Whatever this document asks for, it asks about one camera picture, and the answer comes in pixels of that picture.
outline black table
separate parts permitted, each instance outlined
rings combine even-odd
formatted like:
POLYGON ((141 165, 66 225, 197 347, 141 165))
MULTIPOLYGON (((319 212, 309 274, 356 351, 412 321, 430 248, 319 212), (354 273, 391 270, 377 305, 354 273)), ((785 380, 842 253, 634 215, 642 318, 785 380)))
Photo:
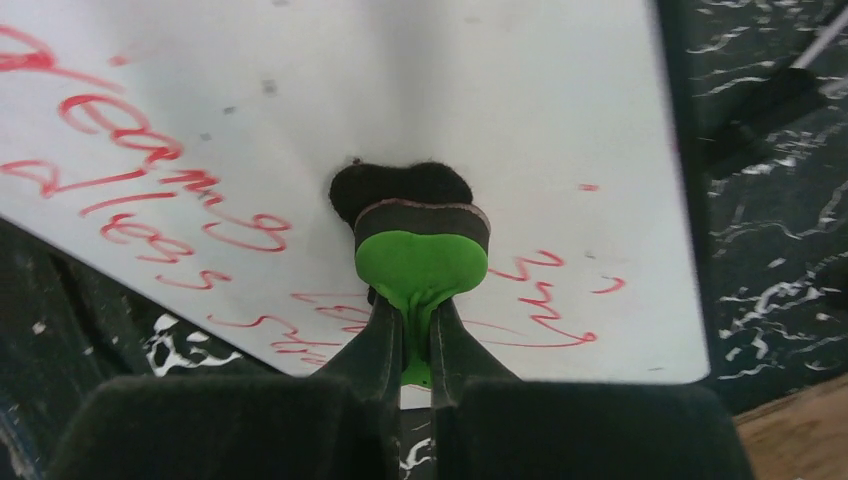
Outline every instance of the black table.
MULTIPOLYGON (((772 160, 721 181, 700 171, 695 138, 788 65, 844 2, 659 3, 677 39, 674 90, 688 98, 678 106, 690 121, 679 128, 692 145, 681 152, 714 358, 704 383, 739 413, 848 371, 839 291, 848 278, 848 116, 834 99, 772 135, 772 160)), ((823 77, 848 74, 848 35, 840 40, 813 66, 823 77)), ((163 309, 10 225, 0 232, 0 408, 22 471, 45 467, 86 394, 115 375, 269 370, 191 323, 157 324, 163 309)), ((403 415, 410 478, 428 474, 428 420, 426 410, 403 415)))

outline white board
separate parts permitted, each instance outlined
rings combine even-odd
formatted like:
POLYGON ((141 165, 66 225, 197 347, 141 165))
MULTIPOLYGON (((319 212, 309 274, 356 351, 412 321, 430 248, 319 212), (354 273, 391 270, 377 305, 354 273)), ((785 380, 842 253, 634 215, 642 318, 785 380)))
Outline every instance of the white board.
POLYGON ((468 180, 497 273, 457 305, 521 377, 709 371, 647 1, 42 0, 0 21, 2 215, 284 372, 367 319, 326 199, 354 155, 468 180))

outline gray spot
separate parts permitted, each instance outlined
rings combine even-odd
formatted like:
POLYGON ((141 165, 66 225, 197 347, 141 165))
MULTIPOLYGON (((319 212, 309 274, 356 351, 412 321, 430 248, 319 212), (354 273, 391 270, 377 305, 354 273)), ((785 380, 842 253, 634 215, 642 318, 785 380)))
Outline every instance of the gray spot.
POLYGON ((273 97, 277 94, 277 82, 274 80, 262 80, 262 93, 265 94, 266 97, 273 97))

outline wooden floor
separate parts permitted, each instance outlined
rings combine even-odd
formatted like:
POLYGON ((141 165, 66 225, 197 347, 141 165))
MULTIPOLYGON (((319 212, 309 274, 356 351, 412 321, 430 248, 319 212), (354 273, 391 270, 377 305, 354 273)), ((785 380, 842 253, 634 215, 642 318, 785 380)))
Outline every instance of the wooden floor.
POLYGON ((759 480, 848 480, 848 375, 736 417, 759 480))

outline green object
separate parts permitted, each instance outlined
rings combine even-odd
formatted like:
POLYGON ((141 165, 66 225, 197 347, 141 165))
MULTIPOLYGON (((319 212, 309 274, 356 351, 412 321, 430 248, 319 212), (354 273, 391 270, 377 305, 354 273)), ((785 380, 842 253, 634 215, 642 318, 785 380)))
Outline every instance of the green object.
POLYGON ((386 231, 364 240, 355 257, 359 278, 403 314, 409 349, 403 384, 430 388, 430 315, 445 300, 483 281, 486 251, 462 235, 386 231))

